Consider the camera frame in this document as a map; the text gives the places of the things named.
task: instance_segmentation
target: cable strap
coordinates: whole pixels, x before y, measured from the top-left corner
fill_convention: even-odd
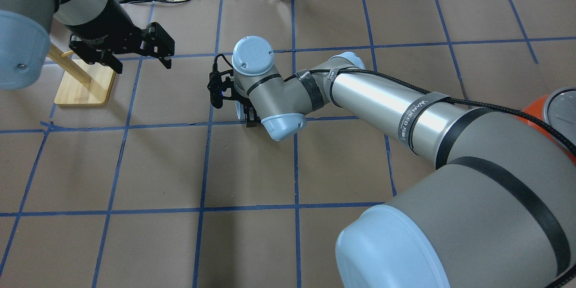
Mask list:
[[[318,83],[314,80],[314,77],[310,74],[310,71],[303,69],[296,73],[296,78],[302,83],[304,89],[310,97],[312,103],[312,111],[315,112],[318,109],[324,107],[324,99],[322,97],[322,92],[318,87]]]
[[[400,123],[398,124],[398,141],[414,152],[414,146],[412,145],[412,132],[414,131],[414,126],[416,125],[418,117],[420,117],[420,115],[430,106],[448,98],[450,98],[448,95],[438,92],[430,92],[412,102],[402,115]]]
[[[336,107],[340,107],[342,108],[342,106],[338,105],[336,103],[336,101],[334,101],[334,97],[332,96],[332,87],[334,87],[334,81],[336,80],[336,77],[340,74],[340,70],[344,69],[344,68],[357,68],[356,65],[351,65],[351,64],[344,64],[344,65],[340,65],[339,67],[335,67],[335,68],[331,68],[330,71],[328,72],[328,77],[326,79],[326,81],[328,83],[330,83],[330,87],[328,90],[328,95],[330,97],[330,101],[336,106]]]

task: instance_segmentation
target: silver aluminum tube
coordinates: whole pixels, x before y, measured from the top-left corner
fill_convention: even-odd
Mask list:
[[[333,85],[333,98],[338,105],[394,139],[402,115],[421,96],[403,85],[361,73],[341,73]],[[442,138],[465,112],[445,102],[426,109],[414,126],[414,153],[435,161]]]

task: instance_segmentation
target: blue tape line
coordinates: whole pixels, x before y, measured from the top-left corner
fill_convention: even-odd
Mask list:
[[[439,46],[439,45],[448,45],[448,42],[374,45],[374,48],[419,47],[419,46]]]
[[[222,5],[224,0],[220,0],[220,5],[218,6],[218,25],[216,27],[216,44],[214,45],[214,54],[218,54],[218,49],[220,47],[220,27],[222,26]]]
[[[140,59],[140,57],[135,56],[134,58],[119,58],[118,60],[119,60],[119,61],[137,61],[137,60],[139,60],[139,59]]]
[[[208,165],[210,159],[210,142],[212,141],[212,116],[214,107],[210,106],[210,117],[208,122],[208,132],[206,139],[206,150],[204,151],[204,171],[202,174],[202,191],[200,194],[200,210],[198,215],[198,229],[196,231],[196,253],[194,255],[193,288],[198,286],[198,268],[200,265],[200,247],[202,243],[202,227],[204,224],[204,205],[206,204],[206,186],[208,183]]]
[[[290,22],[292,23],[292,74],[296,74],[296,7],[290,0]],[[296,236],[296,286],[302,288],[300,253],[300,189],[298,187],[298,134],[294,134],[294,224]]]
[[[323,204],[301,204],[300,208],[348,208],[348,207],[372,207],[384,202],[329,202]]]
[[[180,59],[180,58],[205,58],[205,57],[213,57],[214,53],[206,53],[206,54],[179,54],[174,55],[173,59]]]
[[[458,62],[456,61],[456,55],[454,53],[454,48],[452,46],[452,41],[450,40],[450,34],[448,33],[448,28],[446,27],[446,22],[444,21],[444,15],[442,15],[442,9],[440,8],[440,2],[434,0],[436,3],[436,9],[438,9],[438,16],[440,16],[440,22],[442,23],[442,29],[444,29],[444,34],[448,42],[448,48],[450,49],[450,56],[452,56],[452,62],[454,63],[454,69],[456,70],[456,75],[458,76],[458,81],[460,82],[460,87],[462,88],[462,95],[464,99],[468,100],[468,94],[466,93],[466,88],[464,87],[464,80],[460,74],[460,68],[458,67]]]
[[[568,36],[568,37],[548,37],[548,38],[529,38],[530,42],[544,42],[544,41],[570,41],[576,40],[576,36]]]
[[[532,55],[534,63],[538,64],[538,59],[536,58],[536,54],[534,53],[534,49],[532,48],[532,45],[530,44],[530,40],[528,40],[528,36],[526,35],[526,31],[524,30],[524,25],[522,25],[522,21],[520,21],[520,16],[518,15],[518,11],[516,11],[516,6],[514,5],[514,2],[512,0],[508,0],[508,2],[510,3],[510,7],[512,7],[512,11],[514,11],[514,16],[516,17],[516,21],[518,22],[518,26],[520,26],[520,31],[522,32],[522,35],[524,35],[524,40],[526,41],[526,45],[528,46],[528,50],[530,50],[530,55]]]
[[[292,74],[296,74],[296,11],[294,0],[290,0],[290,23],[292,26]]]
[[[163,127],[190,127],[190,126],[208,126],[208,122],[194,122],[192,124],[187,124],[185,122],[180,122],[177,124],[149,124],[149,125],[131,125],[128,128],[130,130],[138,130],[142,128],[163,128]]]
[[[370,16],[368,15],[368,7],[366,5],[366,0],[362,0],[362,7],[364,7],[364,16],[366,17],[366,27],[368,27],[368,39],[370,40],[370,54],[372,54],[372,66],[374,71],[378,72],[376,66],[376,54],[374,52],[374,39],[372,38],[372,26],[370,26]]]
[[[152,16],[154,14],[154,3],[150,5],[150,14],[148,16],[148,23],[152,21]],[[136,70],[136,78],[134,79],[134,87],[132,88],[132,95],[130,97],[130,105],[128,106],[128,114],[126,116],[126,123],[124,125],[124,136],[122,138],[122,144],[120,146],[120,152],[118,153],[118,162],[116,165],[116,170],[114,172],[114,180],[112,182],[112,189],[110,191],[110,199],[108,201],[108,210],[106,212],[106,220],[104,221],[104,227],[102,231],[102,239],[100,240],[100,246],[98,249],[98,257],[96,259],[96,266],[94,268],[94,276],[92,278],[92,288],[96,288],[98,282],[98,275],[100,270],[100,264],[102,262],[102,254],[104,253],[104,245],[106,243],[106,236],[108,234],[108,226],[110,224],[110,217],[112,214],[112,207],[114,204],[114,197],[116,195],[116,187],[118,184],[118,177],[120,175],[120,169],[122,165],[122,157],[124,157],[124,148],[126,147],[126,140],[128,139],[128,131],[130,130],[130,118],[132,117],[132,108],[134,107],[134,99],[136,97],[136,89],[138,89],[138,80],[140,80],[140,71],[142,70],[143,56],[140,56],[138,61],[138,69]]]
[[[137,215],[137,214],[172,214],[179,212],[199,212],[200,208],[158,208],[158,209],[136,209],[136,210],[113,210],[113,215]]]
[[[370,52],[372,52],[372,66],[374,67],[374,71],[378,72],[378,65],[376,63],[376,54],[374,52],[374,41],[373,41],[373,37],[372,37],[372,27],[370,27],[370,15],[368,13],[368,7],[366,5],[366,0],[362,0],[362,5],[364,6],[364,15],[366,16],[366,26],[368,26],[368,38],[370,39]],[[389,142],[388,142],[388,137],[386,135],[384,136],[384,143],[386,144],[388,173],[390,174],[392,195],[395,196],[396,195],[396,188],[394,186],[394,181],[392,179],[392,165],[390,163],[390,146],[389,146]]]
[[[300,188],[298,186],[298,134],[294,134],[294,222],[296,224],[296,286],[302,287],[300,253]]]
[[[384,136],[384,142],[386,143],[386,157],[388,160],[388,169],[390,171],[390,185],[392,187],[392,197],[396,197],[396,184],[394,183],[394,173],[392,171],[392,162],[391,162],[391,151],[390,151],[390,139],[387,135]]]
[[[220,28],[222,28],[222,5],[224,0],[220,0],[218,6],[218,25],[216,27],[216,44],[214,45],[214,56],[220,49]],[[198,226],[196,228],[196,253],[194,255],[194,269],[192,287],[198,286],[198,269],[200,266],[200,247],[202,246],[202,226],[204,224],[204,205],[206,204],[206,187],[208,184],[208,165],[210,159],[210,142],[212,141],[212,122],[214,120],[214,107],[210,105],[208,115],[208,130],[206,136],[206,150],[204,151],[204,171],[202,173],[202,191],[200,193],[200,209],[198,212]]]
[[[206,212],[242,212],[257,210],[290,210],[295,208],[346,208],[346,207],[370,207],[384,202],[323,202],[318,204],[279,204],[279,205],[251,205],[251,206],[226,206],[226,207],[204,207]],[[106,215],[107,210],[76,210],[76,211],[29,211],[22,212],[21,217],[28,216],[82,216],[82,215]],[[156,208],[156,209],[128,209],[111,210],[111,215],[135,215],[135,214],[173,214],[182,212],[200,212],[199,207],[189,208]],[[18,212],[0,212],[0,217],[15,217]]]
[[[321,52],[323,50],[366,50],[370,48],[370,46],[340,46],[340,47],[319,47],[319,48],[300,48],[293,50],[295,52]]]
[[[54,117],[55,112],[56,112],[56,104],[52,102],[52,110],[50,110],[50,115],[48,118],[52,119]]]
[[[74,211],[29,211],[23,212],[22,217],[29,216],[81,216],[81,215],[106,215],[106,210],[74,210]]]
[[[124,130],[125,126],[111,126],[111,127],[78,127],[78,128],[68,128],[62,126],[53,126],[52,132],[105,132],[105,131],[121,131]]]
[[[498,44],[498,43],[521,43],[525,42],[524,39],[517,40],[464,40],[461,42],[452,42],[453,45],[469,45],[469,44]]]
[[[0,134],[43,133],[44,130],[0,130]]]
[[[50,127],[44,133],[44,138],[42,139],[42,143],[40,144],[38,154],[36,155],[36,159],[34,160],[34,164],[32,165],[32,169],[30,171],[30,176],[28,177],[28,181],[26,183],[26,188],[24,190],[22,200],[20,201],[20,207],[18,208],[18,214],[16,215],[16,219],[14,220],[14,225],[12,226],[12,231],[10,232],[10,237],[8,238],[8,243],[6,244],[6,249],[4,250],[4,255],[2,256],[2,263],[0,263],[0,278],[2,277],[2,272],[4,272],[4,266],[6,265],[6,259],[8,258],[8,253],[10,252],[10,247],[12,246],[12,241],[14,239],[14,235],[16,234],[16,228],[18,227],[18,223],[20,222],[20,218],[22,217],[22,213],[24,210],[24,204],[26,203],[26,198],[28,197],[28,193],[30,192],[32,180],[34,179],[34,175],[35,175],[36,169],[38,167],[38,161],[40,160],[40,157],[42,156],[42,151],[44,150],[44,147],[46,145],[46,140],[48,139],[49,134],[50,134]]]
[[[290,0],[290,22],[292,23],[292,49],[296,49],[296,10],[294,0]]]

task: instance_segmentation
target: black device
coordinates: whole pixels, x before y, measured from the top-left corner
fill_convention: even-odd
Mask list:
[[[105,1],[103,11],[89,22],[65,24],[72,32],[70,49],[84,62],[109,66],[116,73],[122,73],[122,63],[115,55],[126,53],[152,56],[165,68],[171,68],[175,43],[166,30],[157,22],[140,29],[118,1]]]

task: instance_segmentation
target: light blue joint cap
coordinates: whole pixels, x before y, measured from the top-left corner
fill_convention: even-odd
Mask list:
[[[362,59],[359,58],[358,55],[356,55],[356,53],[353,53],[353,52],[344,52],[342,54],[332,56],[332,58],[344,58],[344,59],[350,61],[352,64],[356,65],[357,67],[359,67],[361,69],[366,69],[366,65],[364,65],[364,62],[362,62]]]
[[[346,288],[450,288],[424,232],[387,205],[369,208],[340,233],[336,261]]]
[[[273,140],[283,140],[304,128],[306,117],[299,113],[277,114],[264,118],[262,125]]]
[[[0,10],[0,35],[0,89],[36,82],[50,48],[48,32],[28,17]]]
[[[234,46],[232,65],[248,77],[263,75],[274,66],[274,50],[264,38],[247,36]]]

